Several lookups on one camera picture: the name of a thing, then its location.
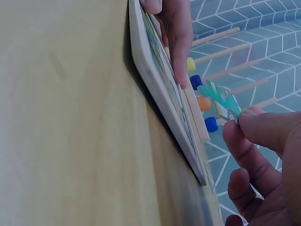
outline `white frame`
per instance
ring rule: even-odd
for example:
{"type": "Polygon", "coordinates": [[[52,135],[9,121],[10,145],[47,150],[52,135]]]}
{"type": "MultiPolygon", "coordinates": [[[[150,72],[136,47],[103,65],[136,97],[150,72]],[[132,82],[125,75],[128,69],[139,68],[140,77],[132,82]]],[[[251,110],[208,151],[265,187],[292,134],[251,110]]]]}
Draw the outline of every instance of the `white frame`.
{"type": "MultiPolygon", "coordinates": [[[[181,99],[182,108],[186,115],[186,122],[188,124],[194,148],[190,142],[188,135],[185,132],[185,129],[181,123],[177,111],[155,66],[149,45],[146,45],[146,43],[149,43],[149,41],[145,31],[145,25],[143,22],[143,16],[139,0],[129,0],[129,21],[131,48],[134,63],[144,83],[146,84],[148,90],[150,91],[152,97],[154,98],[156,104],[162,112],[168,126],[170,127],[174,137],[176,138],[180,148],[182,149],[194,174],[196,175],[200,184],[204,186],[206,185],[206,180],[204,178],[204,172],[198,154],[198,147],[196,145],[194,134],[192,133],[190,119],[187,114],[187,106],[185,106],[185,103],[183,101],[181,88],[179,85],[176,86],[181,99]]],[[[173,75],[172,71],[170,71],[166,67],[165,69],[167,73],[170,72],[173,75]]]]}

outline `table surface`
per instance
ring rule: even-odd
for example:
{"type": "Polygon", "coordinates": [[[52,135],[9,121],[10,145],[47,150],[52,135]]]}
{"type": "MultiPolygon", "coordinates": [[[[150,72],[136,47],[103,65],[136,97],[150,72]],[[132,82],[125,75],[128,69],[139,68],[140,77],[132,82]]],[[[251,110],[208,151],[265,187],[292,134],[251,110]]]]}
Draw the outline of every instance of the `table surface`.
{"type": "Polygon", "coordinates": [[[125,0],[1,6],[1,225],[212,224],[208,187],[135,70],[126,17],[125,0]]]}

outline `wooden stick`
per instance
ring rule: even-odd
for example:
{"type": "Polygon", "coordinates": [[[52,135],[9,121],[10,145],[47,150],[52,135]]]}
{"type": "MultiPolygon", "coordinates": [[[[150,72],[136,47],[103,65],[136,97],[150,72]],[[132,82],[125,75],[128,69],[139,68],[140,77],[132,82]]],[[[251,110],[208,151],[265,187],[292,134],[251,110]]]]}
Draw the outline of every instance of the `wooden stick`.
{"type": "Polygon", "coordinates": [[[237,88],[237,89],[231,90],[231,91],[229,91],[229,93],[230,93],[230,94],[241,93],[241,92],[244,92],[244,91],[246,91],[246,90],[248,90],[248,89],[252,89],[252,88],[254,88],[254,87],[256,87],[256,86],[259,86],[259,85],[261,85],[261,84],[264,84],[264,83],[266,83],[266,82],[268,82],[268,81],[269,81],[268,79],[261,79],[261,80],[258,80],[258,81],[256,81],[256,82],[253,82],[253,83],[251,83],[251,84],[248,84],[248,85],[239,87],[239,88],[237,88]]]}
{"type": "Polygon", "coordinates": [[[271,104],[273,104],[275,102],[277,102],[277,98],[273,97],[273,98],[264,100],[264,101],[256,104],[255,106],[258,107],[258,108],[264,108],[264,107],[269,106],[269,105],[271,105],[271,104]]]}
{"type": "Polygon", "coordinates": [[[250,66],[253,66],[253,65],[256,65],[259,63],[259,60],[252,60],[252,61],[249,61],[249,62],[246,62],[244,64],[241,64],[241,65],[238,65],[236,67],[232,67],[230,69],[227,69],[227,70],[224,70],[224,71],[221,71],[221,72],[218,72],[216,74],[211,74],[211,75],[208,75],[206,77],[204,77],[203,79],[204,80],[213,80],[213,79],[217,79],[217,78],[220,78],[224,75],[227,75],[227,74],[230,74],[230,73],[234,73],[234,72],[238,72],[240,70],[243,70],[247,67],[250,67],[250,66]]]}
{"type": "Polygon", "coordinates": [[[221,57],[223,55],[227,55],[227,54],[230,54],[232,52],[235,52],[235,51],[238,51],[238,50],[241,50],[241,49],[244,49],[244,48],[249,48],[250,46],[251,46],[251,44],[245,43],[245,44],[241,44],[241,45],[234,46],[234,47],[231,47],[231,48],[227,48],[227,49],[224,49],[224,50],[219,51],[217,53],[213,53],[213,54],[210,54],[208,56],[204,56],[204,57],[201,57],[199,59],[195,59],[194,64],[197,65],[197,64],[202,63],[206,60],[211,60],[211,59],[214,59],[214,58],[217,58],[217,57],[221,57]]]}
{"type": "Polygon", "coordinates": [[[203,43],[206,43],[206,42],[208,42],[208,41],[213,41],[213,40],[215,40],[215,39],[224,37],[224,36],[226,36],[226,35],[234,34],[234,33],[239,32],[239,31],[240,31],[240,28],[239,28],[239,27],[235,27],[235,28],[232,28],[232,29],[230,29],[230,30],[226,30],[226,31],[224,31],[224,32],[216,33],[216,34],[213,34],[213,35],[204,37],[204,38],[202,38],[202,39],[195,40],[195,41],[192,43],[192,46],[191,46],[191,47],[195,47],[195,46],[201,45],[201,44],[203,44],[203,43]]]}
{"type": "Polygon", "coordinates": [[[187,98],[188,106],[190,107],[192,118],[197,127],[198,135],[203,142],[210,140],[208,131],[206,129],[205,121],[198,105],[197,97],[193,91],[192,85],[190,82],[187,84],[187,88],[184,89],[184,93],[187,98]]]}

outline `geometric pattern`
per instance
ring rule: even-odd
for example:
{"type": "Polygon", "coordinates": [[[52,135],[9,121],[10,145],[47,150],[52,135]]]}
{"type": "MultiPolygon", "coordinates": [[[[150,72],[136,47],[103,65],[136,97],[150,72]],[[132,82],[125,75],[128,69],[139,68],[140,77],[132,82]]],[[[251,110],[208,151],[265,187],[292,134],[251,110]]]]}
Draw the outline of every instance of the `geometric pattern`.
{"type": "MultiPolygon", "coordinates": [[[[262,3],[261,0],[223,1],[229,4],[231,2],[240,2],[241,4],[244,2],[253,2],[253,8],[261,12],[254,6],[256,2],[262,3]]],[[[272,1],[274,2],[274,0],[271,0],[265,1],[265,3],[269,3],[273,9],[276,9],[276,6],[271,3],[272,1]]],[[[293,7],[293,5],[288,5],[290,1],[282,0],[279,2],[285,8],[293,7]]],[[[295,0],[291,2],[294,3],[295,7],[301,7],[301,1],[295,0]]],[[[277,102],[265,107],[265,111],[277,113],[301,111],[301,18],[300,20],[284,20],[276,24],[268,24],[244,30],[194,47],[190,51],[190,57],[197,59],[244,43],[249,43],[250,48],[202,62],[196,65],[196,71],[189,73],[189,76],[199,74],[200,77],[204,77],[250,60],[259,59],[259,64],[214,79],[213,82],[221,90],[232,90],[254,81],[268,78],[269,81],[267,83],[237,94],[236,99],[239,105],[242,108],[247,108],[263,100],[277,97],[277,102]]],[[[210,109],[204,112],[203,116],[204,118],[215,116],[214,110],[210,109]]],[[[238,214],[237,209],[227,194],[230,173],[237,169],[238,165],[230,155],[222,139],[222,126],[219,126],[217,132],[210,134],[210,142],[205,143],[205,148],[213,174],[215,190],[220,201],[221,213],[225,220],[230,214],[238,214]]],[[[258,148],[273,167],[278,171],[282,171],[282,161],[273,151],[262,146],[258,148]]]]}
{"type": "Polygon", "coordinates": [[[194,39],[233,27],[250,30],[301,18],[300,0],[193,0],[194,39]]]}

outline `wooden rod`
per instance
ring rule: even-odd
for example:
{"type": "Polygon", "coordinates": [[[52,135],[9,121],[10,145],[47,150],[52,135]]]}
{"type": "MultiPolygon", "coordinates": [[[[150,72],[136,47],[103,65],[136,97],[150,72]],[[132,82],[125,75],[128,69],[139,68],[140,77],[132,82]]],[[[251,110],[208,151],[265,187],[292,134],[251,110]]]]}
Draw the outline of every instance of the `wooden rod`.
{"type": "Polygon", "coordinates": [[[264,84],[264,83],[266,83],[266,82],[268,82],[268,81],[269,81],[268,79],[261,79],[261,80],[258,80],[258,81],[256,81],[256,82],[253,82],[253,83],[251,83],[251,84],[248,84],[248,85],[239,87],[239,88],[237,88],[237,89],[231,90],[231,91],[229,91],[229,93],[230,93],[230,94],[241,93],[241,92],[244,92],[244,91],[246,91],[246,90],[248,90],[248,89],[252,89],[252,88],[254,88],[254,87],[256,87],[256,86],[259,86],[259,85],[261,85],[261,84],[264,84]]]}
{"type": "Polygon", "coordinates": [[[264,108],[264,107],[269,106],[269,105],[271,105],[271,104],[273,104],[275,102],[277,102],[277,98],[273,97],[273,98],[264,100],[264,101],[256,104],[255,106],[258,107],[258,108],[264,108]]]}
{"type": "Polygon", "coordinates": [[[226,35],[230,35],[230,34],[234,34],[234,33],[237,33],[240,31],[240,28],[239,27],[235,27],[235,28],[232,28],[230,30],[226,30],[226,31],[223,31],[223,32],[220,32],[220,33],[216,33],[216,34],[213,34],[213,35],[210,35],[210,36],[207,36],[207,37],[204,37],[204,38],[201,38],[199,40],[195,40],[193,43],[192,43],[192,46],[191,47],[195,47],[195,46],[198,46],[198,45],[201,45],[203,43],[206,43],[208,41],[213,41],[215,39],[218,39],[218,38],[221,38],[221,37],[224,37],[226,35]]]}
{"type": "Polygon", "coordinates": [[[232,52],[235,52],[235,51],[238,51],[238,50],[241,50],[241,49],[244,49],[244,48],[249,48],[250,46],[251,46],[251,44],[245,43],[245,44],[241,44],[241,45],[234,46],[234,47],[231,47],[231,48],[227,48],[227,49],[224,49],[222,51],[210,54],[208,56],[204,56],[204,57],[195,59],[194,64],[197,65],[197,64],[202,63],[206,60],[211,60],[211,59],[214,59],[214,58],[217,58],[217,57],[221,57],[223,55],[227,55],[227,54],[230,54],[232,52]]]}
{"type": "Polygon", "coordinates": [[[236,67],[232,67],[230,69],[227,69],[227,70],[224,70],[224,71],[221,71],[221,72],[218,72],[216,74],[211,74],[211,75],[208,75],[206,77],[204,77],[203,79],[204,80],[213,80],[213,79],[217,79],[217,78],[220,78],[224,75],[227,75],[227,74],[230,74],[230,73],[234,73],[234,72],[238,72],[240,70],[243,70],[247,67],[250,67],[250,66],[253,66],[253,65],[256,65],[259,63],[259,60],[252,60],[252,61],[249,61],[249,62],[246,62],[244,64],[241,64],[241,65],[238,65],[236,67]]]}

